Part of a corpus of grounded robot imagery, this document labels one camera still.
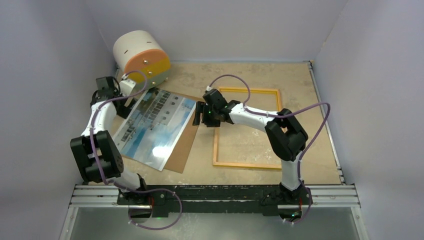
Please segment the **yellow wooden picture frame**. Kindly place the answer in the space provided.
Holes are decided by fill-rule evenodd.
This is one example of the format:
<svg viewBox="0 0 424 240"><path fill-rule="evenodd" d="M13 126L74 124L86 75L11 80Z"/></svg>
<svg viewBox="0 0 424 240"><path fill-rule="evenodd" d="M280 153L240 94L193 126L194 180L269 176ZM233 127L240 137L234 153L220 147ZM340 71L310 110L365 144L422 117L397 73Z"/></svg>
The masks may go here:
<svg viewBox="0 0 424 240"><path fill-rule="evenodd" d="M248 90L243 87L224 87L220 86L217 88L221 93L247 93ZM283 108L283 101L279 89L276 88L252 88L251 93L272 95L275 100L275 109L281 110ZM265 164L265 163L248 163L248 162L220 162L219 161L219 146L220 146L220 130L221 128L215 128L214 130L214 141L213 141L213 158L212 165L214 167L224 168L238 168L238 169L249 169L249 170L281 170L281 164Z"/></svg>

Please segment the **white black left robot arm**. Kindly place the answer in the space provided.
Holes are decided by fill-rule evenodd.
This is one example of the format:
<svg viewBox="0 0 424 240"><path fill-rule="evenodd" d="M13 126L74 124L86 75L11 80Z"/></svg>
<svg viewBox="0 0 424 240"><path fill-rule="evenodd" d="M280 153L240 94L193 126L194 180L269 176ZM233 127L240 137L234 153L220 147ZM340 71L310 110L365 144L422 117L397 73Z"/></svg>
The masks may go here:
<svg viewBox="0 0 424 240"><path fill-rule="evenodd" d="M86 182L115 185L138 205L146 203L149 191L145 180L137 173L127 170L109 130L114 118L127 118L130 108L126 106L136 82L124 75L120 81L113 76L96 79L97 89L91 96L91 115L79 137L70 141L70 149L78 171Z"/></svg>

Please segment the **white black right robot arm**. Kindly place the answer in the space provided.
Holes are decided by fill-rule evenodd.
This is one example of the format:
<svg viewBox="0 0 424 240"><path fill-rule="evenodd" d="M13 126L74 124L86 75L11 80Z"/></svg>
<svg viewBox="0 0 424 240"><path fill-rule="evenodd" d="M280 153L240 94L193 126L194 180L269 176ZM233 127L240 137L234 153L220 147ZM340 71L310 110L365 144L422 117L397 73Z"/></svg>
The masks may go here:
<svg viewBox="0 0 424 240"><path fill-rule="evenodd" d="M301 156L309 136L294 114L287 108L266 111L251 108L245 102L227 101L215 88L208 88L202 98L195 104L192 124L217 128L221 123L228 123L264 132L274 154L281 160L280 196L288 204L298 200L303 183Z"/></svg>

